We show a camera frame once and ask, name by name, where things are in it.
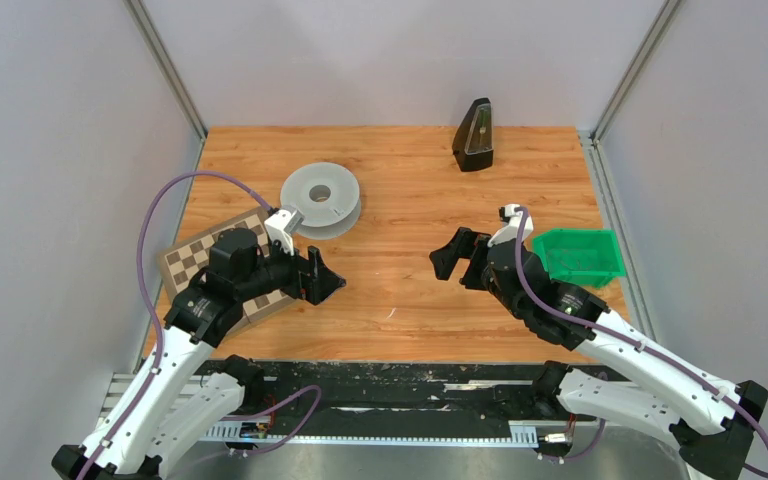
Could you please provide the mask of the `wooden chessboard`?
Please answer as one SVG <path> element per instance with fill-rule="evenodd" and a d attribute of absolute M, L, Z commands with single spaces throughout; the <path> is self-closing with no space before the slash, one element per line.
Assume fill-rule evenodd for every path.
<path fill-rule="evenodd" d="M 263 226 L 266 219 L 267 212 L 262 207 L 256 207 L 181 240 L 158 253 L 156 262 L 169 300 L 183 291 L 196 273 L 207 265 L 210 247 L 225 230 L 234 228 L 252 230 L 258 236 L 263 253 L 266 254 L 268 237 Z M 229 330 L 229 333 L 234 335 L 261 324 L 268 317 L 294 302 L 294 299 L 280 290 L 246 301 L 243 306 L 243 318 Z"/>

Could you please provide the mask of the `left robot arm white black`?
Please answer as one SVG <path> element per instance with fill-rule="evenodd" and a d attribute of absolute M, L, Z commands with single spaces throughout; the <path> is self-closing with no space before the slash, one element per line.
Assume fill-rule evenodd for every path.
<path fill-rule="evenodd" d="M 237 355 L 179 408 L 183 387 L 244 317 L 245 303 L 281 291 L 318 305 L 346 281 L 319 250 L 264 252 L 250 229 L 221 232 L 208 262 L 179 292 L 150 358 L 102 424 L 81 444 L 63 445 L 52 467 L 63 479 L 162 479 L 215 423 L 238 410 L 253 414 L 266 399 L 264 371 Z"/>

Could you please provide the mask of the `green plastic bin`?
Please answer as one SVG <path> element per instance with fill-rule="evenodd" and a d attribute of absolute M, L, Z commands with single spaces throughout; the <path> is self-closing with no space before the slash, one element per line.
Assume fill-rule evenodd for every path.
<path fill-rule="evenodd" d="M 552 279 L 602 288 L 626 276 L 617 237 L 605 229 L 552 229 L 536 236 L 533 251 Z"/>

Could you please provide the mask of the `black metronome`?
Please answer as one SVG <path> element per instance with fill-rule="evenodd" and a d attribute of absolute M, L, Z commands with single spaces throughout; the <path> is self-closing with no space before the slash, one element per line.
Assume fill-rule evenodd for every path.
<path fill-rule="evenodd" d="M 452 151 L 461 172 L 476 172 L 493 165 L 492 103 L 487 97 L 470 105 L 456 130 Z"/>

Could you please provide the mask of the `white plastic cable spool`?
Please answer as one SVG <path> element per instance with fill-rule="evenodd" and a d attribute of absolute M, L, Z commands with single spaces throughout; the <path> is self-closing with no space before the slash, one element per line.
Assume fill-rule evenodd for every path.
<path fill-rule="evenodd" d="M 360 184 L 347 168 L 331 162 L 305 165 L 287 177 L 280 192 L 282 206 L 303 217 L 295 233 L 311 240 L 346 234 L 362 209 Z"/>

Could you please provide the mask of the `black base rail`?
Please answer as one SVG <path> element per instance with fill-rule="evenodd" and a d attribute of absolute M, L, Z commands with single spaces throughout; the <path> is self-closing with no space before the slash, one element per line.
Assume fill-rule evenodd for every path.
<path fill-rule="evenodd" d="M 539 364 L 257 361 L 255 402 L 200 434 L 232 445 L 478 446 L 583 448 L 599 432 L 539 399 Z"/>

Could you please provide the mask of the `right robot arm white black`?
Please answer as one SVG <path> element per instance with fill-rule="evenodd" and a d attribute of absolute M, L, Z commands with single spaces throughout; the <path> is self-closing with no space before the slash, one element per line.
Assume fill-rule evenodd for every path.
<path fill-rule="evenodd" d="M 495 243 L 459 228 L 429 258 L 439 280 L 468 260 L 460 280 L 465 288 L 490 293 L 538 338 L 596 359 L 631 383 L 612 385 L 548 361 L 530 392 L 537 413 L 552 418 L 566 410 L 645 433 L 711 479 L 737 479 L 747 471 L 766 388 L 719 378 L 681 359 L 598 296 L 551 278 L 541 259 L 513 239 Z"/>

